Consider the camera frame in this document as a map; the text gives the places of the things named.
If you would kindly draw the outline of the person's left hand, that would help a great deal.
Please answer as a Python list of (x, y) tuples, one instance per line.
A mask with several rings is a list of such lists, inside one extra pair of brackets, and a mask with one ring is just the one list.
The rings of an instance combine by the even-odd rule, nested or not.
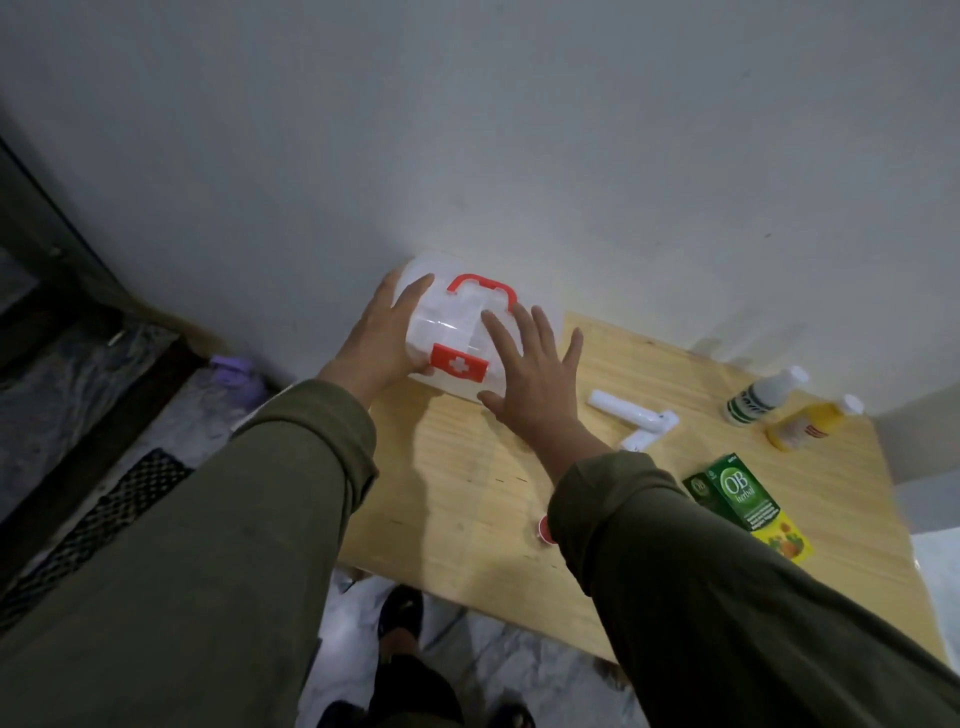
[(407, 346), (406, 335), (420, 299), (432, 285), (427, 273), (409, 283), (390, 310), (371, 314), (371, 300), (334, 357), (316, 374), (318, 382), (334, 384), (370, 408), (377, 396), (407, 378), (413, 360), (429, 355)]

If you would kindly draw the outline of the clear first aid box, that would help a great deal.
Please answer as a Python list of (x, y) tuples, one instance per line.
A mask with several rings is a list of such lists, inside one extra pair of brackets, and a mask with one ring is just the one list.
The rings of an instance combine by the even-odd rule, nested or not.
[(481, 319), (485, 310), (496, 316), (519, 350), (522, 341), (513, 315), (517, 304), (527, 310), (541, 307), (555, 334), (563, 332), (566, 311), (557, 299), (476, 273), (444, 253), (426, 252), (409, 260), (393, 297), (398, 299), (426, 275), (434, 279), (411, 316), (406, 345), (412, 353), (426, 356), (433, 372), (413, 373), (412, 381), (472, 402), (482, 391), (504, 396), (505, 370)]

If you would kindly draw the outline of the person's right forearm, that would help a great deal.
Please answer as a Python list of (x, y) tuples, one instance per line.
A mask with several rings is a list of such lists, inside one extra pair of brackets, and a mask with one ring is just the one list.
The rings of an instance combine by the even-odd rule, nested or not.
[(651, 728), (960, 728), (960, 676), (576, 419), (523, 425), (547, 521)]

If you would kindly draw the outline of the person's right hand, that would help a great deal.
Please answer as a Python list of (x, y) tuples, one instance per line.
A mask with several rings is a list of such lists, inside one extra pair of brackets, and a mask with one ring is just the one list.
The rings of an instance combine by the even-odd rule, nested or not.
[(501, 360), (510, 400), (510, 421), (500, 421), (535, 454), (552, 479), (559, 479), (573, 463), (606, 454), (609, 448), (582, 424), (578, 413), (577, 372), (566, 373), (556, 336), (544, 310), (529, 313), (539, 329), (542, 358), (528, 364), (505, 325), (491, 311), (482, 323)]

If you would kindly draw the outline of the long white bandage roll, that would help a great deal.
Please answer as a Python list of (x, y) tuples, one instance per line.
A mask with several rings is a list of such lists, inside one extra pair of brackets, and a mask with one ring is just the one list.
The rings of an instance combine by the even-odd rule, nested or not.
[(651, 434), (666, 434), (680, 421), (672, 410), (657, 412), (601, 390), (593, 390), (586, 402), (590, 407)]

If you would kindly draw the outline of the yellow bottle white cap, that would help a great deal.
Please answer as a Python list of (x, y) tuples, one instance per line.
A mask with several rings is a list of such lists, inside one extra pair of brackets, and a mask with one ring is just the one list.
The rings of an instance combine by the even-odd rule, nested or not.
[(864, 414), (863, 401), (853, 394), (810, 404), (765, 429), (765, 436), (775, 449), (790, 453), (828, 438), (847, 420)]

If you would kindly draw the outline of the green medicine carton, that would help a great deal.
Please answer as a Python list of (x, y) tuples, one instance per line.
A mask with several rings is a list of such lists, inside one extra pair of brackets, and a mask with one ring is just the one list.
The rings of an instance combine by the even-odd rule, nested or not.
[(681, 480), (696, 504), (754, 533), (774, 523), (782, 508), (745, 462), (730, 453)]

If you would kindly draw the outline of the person's leg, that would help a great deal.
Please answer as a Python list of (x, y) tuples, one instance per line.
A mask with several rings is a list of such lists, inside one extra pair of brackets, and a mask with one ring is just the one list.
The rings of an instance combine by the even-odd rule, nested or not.
[(450, 683), (421, 658), (418, 635), (403, 627), (379, 640), (379, 662), (366, 708), (345, 700), (326, 707), (316, 728), (465, 728)]

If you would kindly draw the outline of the white bottle green label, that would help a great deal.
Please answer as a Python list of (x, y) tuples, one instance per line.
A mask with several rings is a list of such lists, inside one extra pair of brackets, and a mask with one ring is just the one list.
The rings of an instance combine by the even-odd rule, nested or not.
[(784, 368), (750, 383), (730, 398), (723, 407), (723, 414), (737, 427), (750, 426), (782, 407), (794, 390), (809, 382), (810, 375), (803, 367)]

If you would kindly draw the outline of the person's left forearm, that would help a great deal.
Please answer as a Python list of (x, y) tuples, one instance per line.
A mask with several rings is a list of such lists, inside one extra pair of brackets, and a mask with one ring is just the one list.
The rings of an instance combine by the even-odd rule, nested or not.
[(293, 728), (372, 398), (280, 394), (45, 597), (0, 640), (0, 728)]

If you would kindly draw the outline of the black floor grate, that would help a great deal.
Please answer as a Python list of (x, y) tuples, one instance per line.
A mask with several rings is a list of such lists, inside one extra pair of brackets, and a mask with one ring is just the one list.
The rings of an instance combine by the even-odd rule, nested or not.
[(164, 449), (145, 454), (0, 597), (0, 638), (193, 473)]

